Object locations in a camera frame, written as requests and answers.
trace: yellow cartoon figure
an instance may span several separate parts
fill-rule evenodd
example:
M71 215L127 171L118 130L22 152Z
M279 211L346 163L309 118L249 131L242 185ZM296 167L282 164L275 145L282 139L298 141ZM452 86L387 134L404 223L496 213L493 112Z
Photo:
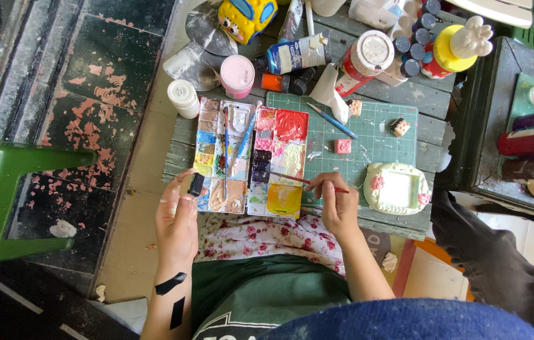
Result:
M275 0L224 0L218 21L236 41L247 45L277 14Z

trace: paint palette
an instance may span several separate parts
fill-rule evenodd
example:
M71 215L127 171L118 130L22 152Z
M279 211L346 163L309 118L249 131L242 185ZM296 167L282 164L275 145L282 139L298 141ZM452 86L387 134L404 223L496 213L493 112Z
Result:
M268 171L302 178L308 113L261 107L256 117L248 214L298 218L302 183Z
M225 122L224 108L229 108ZM248 192L250 165L250 139L243 145L244 151L236 158L238 148L246 132L248 120L255 105L229 102L202 97L200 117L195 139L194 167L206 178L204 188L208 193L199 197L198 211L244 213ZM225 169L225 123L228 124L229 147ZM225 199L225 172L227 172L227 198Z

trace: person's right hand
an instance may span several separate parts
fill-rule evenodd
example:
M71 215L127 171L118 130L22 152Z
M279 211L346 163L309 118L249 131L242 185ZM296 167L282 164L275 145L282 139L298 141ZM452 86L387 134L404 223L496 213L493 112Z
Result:
M334 187L348 190L349 193L336 192ZM335 237L352 234L359 230L357 209L359 193L344 182L339 173L322 173L311 180L305 191L315 189L315 198L323 197L321 218L325 228Z

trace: pink cube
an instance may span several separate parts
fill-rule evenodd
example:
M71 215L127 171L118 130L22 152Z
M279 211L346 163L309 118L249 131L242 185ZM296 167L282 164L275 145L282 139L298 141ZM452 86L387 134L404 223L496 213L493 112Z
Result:
M334 153L335 154L350 154L351 153L351 140L350 139L337 139L334 141Z

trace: white paint jar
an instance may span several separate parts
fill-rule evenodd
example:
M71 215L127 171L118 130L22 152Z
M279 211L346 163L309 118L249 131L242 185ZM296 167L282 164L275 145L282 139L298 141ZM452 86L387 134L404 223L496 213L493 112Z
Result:
M313 12L321 16L332 16L338 12L346 0L311 0Z
M173 81L168 86L167 93L181 117L194 119L200 114L200 101L190 82L184 79Z

